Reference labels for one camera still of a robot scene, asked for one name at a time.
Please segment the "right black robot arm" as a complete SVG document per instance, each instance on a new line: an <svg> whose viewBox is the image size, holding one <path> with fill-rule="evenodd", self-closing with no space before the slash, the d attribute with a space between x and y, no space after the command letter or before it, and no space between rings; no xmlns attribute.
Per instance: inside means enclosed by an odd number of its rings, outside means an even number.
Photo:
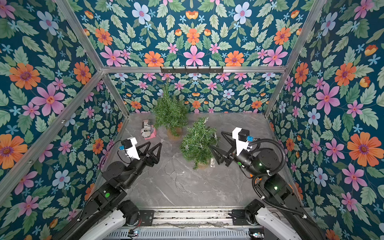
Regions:
<svg viewBox="0 0 384 240"><path fill-rule="evenodd" d="M248 130L235 128L221 132L231 145L223 150L211 145L218 164L237 163L252 180L258 196L245 207L245 218L252 225L261 225L280 240L324 240L325 234L298 200L294 188L279 172L287 155L273 139L254 139Z"/></svg>

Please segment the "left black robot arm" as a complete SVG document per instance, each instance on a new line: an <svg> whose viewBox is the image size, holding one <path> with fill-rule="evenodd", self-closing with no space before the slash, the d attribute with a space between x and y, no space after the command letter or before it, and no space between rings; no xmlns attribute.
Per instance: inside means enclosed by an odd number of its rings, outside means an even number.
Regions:
<svg viewBox="0 0 384 240"><path fill-rule="evenodd" d="M113 162L103 172L105 179L87 200L83 210L52 238L54 240L102 240L124 225L140 223L139 208L126 200L127 190L146 167L158 164L162 143L146 142L134 147L131 162Z"/></svg>

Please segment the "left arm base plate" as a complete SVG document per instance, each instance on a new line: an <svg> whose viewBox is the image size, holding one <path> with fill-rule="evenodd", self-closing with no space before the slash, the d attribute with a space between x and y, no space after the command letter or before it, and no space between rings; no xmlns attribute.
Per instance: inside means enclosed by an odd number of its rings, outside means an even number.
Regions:
<svg viewBox="0 0 384 240"><path fill-rule="evenodd" d="M155 211L154 210L139 210L140 226L150 227L153 224Z"/></svg>

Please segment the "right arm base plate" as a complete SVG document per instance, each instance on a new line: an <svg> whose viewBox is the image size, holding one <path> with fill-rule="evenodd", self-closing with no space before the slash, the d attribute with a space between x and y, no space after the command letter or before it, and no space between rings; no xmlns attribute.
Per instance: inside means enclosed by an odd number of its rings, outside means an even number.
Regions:
<svg viewBox="0 0 384 240"><path fill-rule="evenodd" d="M244 209L233 209L228 215L232 218L234 226L247 226L248 222Z"/></svg>

